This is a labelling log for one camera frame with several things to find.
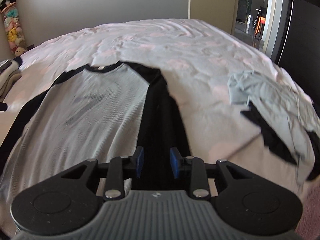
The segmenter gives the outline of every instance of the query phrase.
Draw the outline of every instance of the doorway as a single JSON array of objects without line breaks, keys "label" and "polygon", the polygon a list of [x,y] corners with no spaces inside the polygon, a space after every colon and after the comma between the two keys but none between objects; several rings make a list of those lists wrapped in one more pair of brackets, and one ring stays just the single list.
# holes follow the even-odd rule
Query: doorway
[{"label": "doorway", "polygon": [[263,49],[263,31],[268,0],[239,0],[234,36],[244,43]]}]

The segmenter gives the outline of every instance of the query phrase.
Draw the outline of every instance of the yellow plush toy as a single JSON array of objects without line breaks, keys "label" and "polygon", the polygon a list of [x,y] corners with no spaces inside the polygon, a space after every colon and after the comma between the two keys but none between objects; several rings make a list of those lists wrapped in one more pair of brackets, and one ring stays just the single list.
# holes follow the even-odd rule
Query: yellow plush toy
[{"label": "yellow plush toy", "polygon": [[17,38],[18,38],[17,27],[14,27],[8,33],[8,40],[9,42],[14,42]]}]

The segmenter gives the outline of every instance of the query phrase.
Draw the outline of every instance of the orange chair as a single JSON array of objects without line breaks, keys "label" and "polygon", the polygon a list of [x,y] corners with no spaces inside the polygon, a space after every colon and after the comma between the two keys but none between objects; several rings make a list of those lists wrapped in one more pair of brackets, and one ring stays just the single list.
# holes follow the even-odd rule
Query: orange chair
[{"label": "orange chair", "polygon": [[254,37],[257,37],[257,34],[259,33],[258,40],[260,39],[261,33],[262,33],[262,28],[264,29],[264,25],[266,24],[266,19],[265,17],[260,16],[258,20],[258,24],[256,25],[256,31]]}]

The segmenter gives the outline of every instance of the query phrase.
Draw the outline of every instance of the black wardrobe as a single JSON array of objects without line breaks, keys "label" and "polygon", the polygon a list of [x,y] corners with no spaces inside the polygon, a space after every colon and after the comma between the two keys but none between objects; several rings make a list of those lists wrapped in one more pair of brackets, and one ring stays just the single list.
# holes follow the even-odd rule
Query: black wardrobe
[{"label": "black wardrobe", "polygon": [[320,0],[290,0],[275,63],[320,105]]}]

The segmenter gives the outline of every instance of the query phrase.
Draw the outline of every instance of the gray ribbed plastic cover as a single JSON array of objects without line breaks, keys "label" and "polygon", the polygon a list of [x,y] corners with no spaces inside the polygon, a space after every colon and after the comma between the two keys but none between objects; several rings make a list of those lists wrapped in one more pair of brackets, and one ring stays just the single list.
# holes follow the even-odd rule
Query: gray ribbed plastic cover
[{"label": "gray ribbed plastic cover", "polygon": [[207,201],[185,191],[135,191],[122,200],[104,203],[86,226],[61,236],[21,232],[15,240],[302,240],[293,231],[278,236],[251,236],[223,222]]}]

